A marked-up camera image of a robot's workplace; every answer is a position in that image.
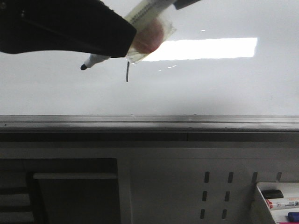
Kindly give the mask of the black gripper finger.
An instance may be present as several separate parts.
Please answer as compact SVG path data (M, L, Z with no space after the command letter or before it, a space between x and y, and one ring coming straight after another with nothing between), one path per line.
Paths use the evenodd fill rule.
M136 29L100 0L2 0L0 50L124 57Z
M185 7L188 7L194 3L197 3L199 2L200 0L176 0L174 2L174 7L177 9L177 10L180 10L180 9L183 9Z

